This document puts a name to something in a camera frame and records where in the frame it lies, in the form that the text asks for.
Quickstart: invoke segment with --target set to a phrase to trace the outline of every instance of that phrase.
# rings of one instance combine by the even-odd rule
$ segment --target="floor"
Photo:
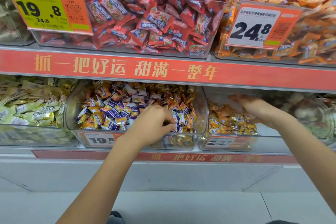
[[[1,223],[54,224],[77,195],[0,192]],[[127,224],[264,224],[279,219],[336,223],[318,193],[121,192],[114,210]]]

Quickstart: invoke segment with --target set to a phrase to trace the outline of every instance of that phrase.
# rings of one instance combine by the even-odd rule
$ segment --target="forearm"
[[[106,224],[121,184],[139,150],[128,138],[120,137],[96,174],[56,224]]]
[[[287,113],[277,116],[275,128],[336,214],[336,154]]]

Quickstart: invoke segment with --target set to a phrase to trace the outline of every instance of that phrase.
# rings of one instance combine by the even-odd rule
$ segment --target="hand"
[[[287,115],[286,112],[257,97],[237,94],[230,96],[230,99],[239,102],[247,113],[256,117],[252,122],[263,123],[270,128],[276,129],[276,119],[284,114]]]
[[[170,124],[163,126],[164,121],[168,121]],[[164,107],[151,105],[141,112],[124,136],[128,140],[136,142],[135,144],[141,150],[157,142],[174,129],[176,129],[176,123],[171,112]]]

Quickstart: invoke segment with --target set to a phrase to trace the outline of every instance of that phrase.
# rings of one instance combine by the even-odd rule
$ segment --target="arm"
[[[162,126],[167,120],[171,124]],[[141,149],[175,129],[171,113],[150,106],[121,136],[86,187],[56,224],[106,224],[129,167]]]
[[[238,100],[247,112],[279,132],[297,162],[336,214],[336,154],[290,114],[258,98],[238,95]]]

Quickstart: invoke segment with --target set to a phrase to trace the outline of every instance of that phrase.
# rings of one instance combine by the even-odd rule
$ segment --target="yellow price tag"
[[[92,34],[85,0],[14,0],[29,29]]]

